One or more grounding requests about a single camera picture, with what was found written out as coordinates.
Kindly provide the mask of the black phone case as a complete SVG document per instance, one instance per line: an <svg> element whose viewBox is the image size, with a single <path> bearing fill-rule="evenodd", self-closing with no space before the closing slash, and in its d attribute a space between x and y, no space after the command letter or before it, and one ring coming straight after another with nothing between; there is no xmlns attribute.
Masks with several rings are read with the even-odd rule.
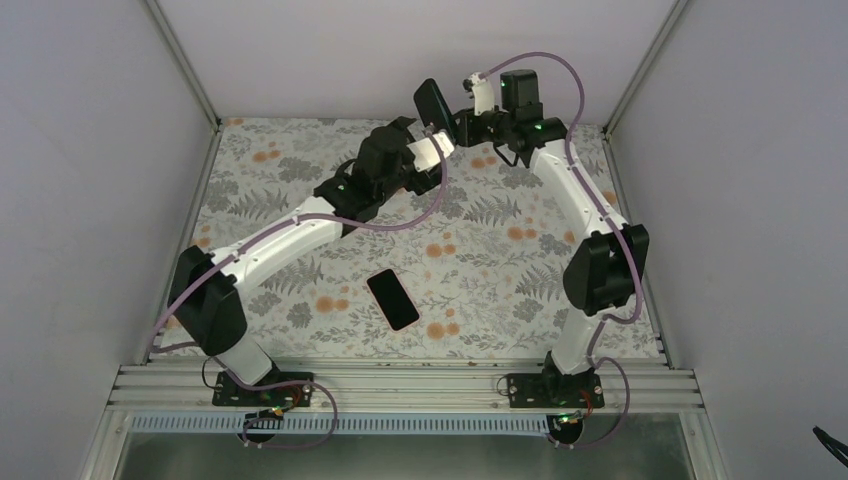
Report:
<svg viewBox="0 0 848 480"><path fill-rule="evenodd" d="M425 127L445 132L452 141L456 140L453 114L435 79L427 78L421 83L413 94L413 102Z"/></svg>

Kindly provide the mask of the phone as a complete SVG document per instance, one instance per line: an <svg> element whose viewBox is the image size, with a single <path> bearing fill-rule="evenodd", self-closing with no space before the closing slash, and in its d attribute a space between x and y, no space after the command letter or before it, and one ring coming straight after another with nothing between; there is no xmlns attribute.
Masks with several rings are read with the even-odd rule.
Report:
<svg viewBox="0 0 848 480"><path fill-rule="evenodd" d="M421 314L394 270L375 273L366 285L392 331L405 330L420 320Z"/></svg>

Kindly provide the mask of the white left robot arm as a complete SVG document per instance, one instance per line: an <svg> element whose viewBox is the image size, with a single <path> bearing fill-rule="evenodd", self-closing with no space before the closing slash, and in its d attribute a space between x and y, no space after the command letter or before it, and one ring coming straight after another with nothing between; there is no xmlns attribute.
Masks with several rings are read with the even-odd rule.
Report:
<svg viewBox="0 0 848 480"><path fill-rule="evenodd" d="M191 345L223 365L249 402L270 402L278 391L275 364L247 331L243 296L301 256L356 229L393 232L421 223L420 218L397 226L373 221L401 190L423 195L436 189L435 204L446 193L452 138L429 128L417 140L409 130L412 123L399 117L372 130L354 158L262 230L212 252L197 246L184 250L157 324L175 318Z"/></svg>

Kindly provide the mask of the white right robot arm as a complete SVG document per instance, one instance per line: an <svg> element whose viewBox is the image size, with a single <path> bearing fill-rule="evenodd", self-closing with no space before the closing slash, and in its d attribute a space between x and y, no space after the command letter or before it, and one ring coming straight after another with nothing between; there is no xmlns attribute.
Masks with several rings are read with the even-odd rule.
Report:
<svg viewBox="0 0 848 480"><path fill-rule="evenodd" d="M604 326L630 325L642 315L649 234L603 196L577 158L571 128L544 115L535 71L503 73L499 96L489 77L475 72L463 82L474 105L455 115L458 143L507 147L511 165L523 165L542 182L579 243L563 272L568 317L541 373L544 399L565 407L599 364L594 348Z"/></svg>

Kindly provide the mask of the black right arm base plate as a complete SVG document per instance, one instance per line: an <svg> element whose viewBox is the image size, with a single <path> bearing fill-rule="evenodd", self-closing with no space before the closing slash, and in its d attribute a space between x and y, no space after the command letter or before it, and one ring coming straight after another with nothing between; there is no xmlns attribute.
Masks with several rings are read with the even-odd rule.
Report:
<svg viewBox="0 0 848 480"><path fill-rule="evenodd" d="M542 373L511 373L505 376L506 394L514 409L603 408L600 377L589 370L577 375L545 376Z"/></svg>

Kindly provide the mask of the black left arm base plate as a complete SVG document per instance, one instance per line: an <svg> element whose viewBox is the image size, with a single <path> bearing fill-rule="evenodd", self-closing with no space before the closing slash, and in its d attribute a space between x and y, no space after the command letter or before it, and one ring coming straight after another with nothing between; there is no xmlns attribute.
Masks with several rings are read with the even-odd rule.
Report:
<svg viewBox="0 0 848 480"><path fill-rule="evenodd" d="M313 388L304 384L268 390L248 390L238 385L228 373L221 372L214 386L211 403L216 407L259 409L309 407L312 393Z"/></svg>

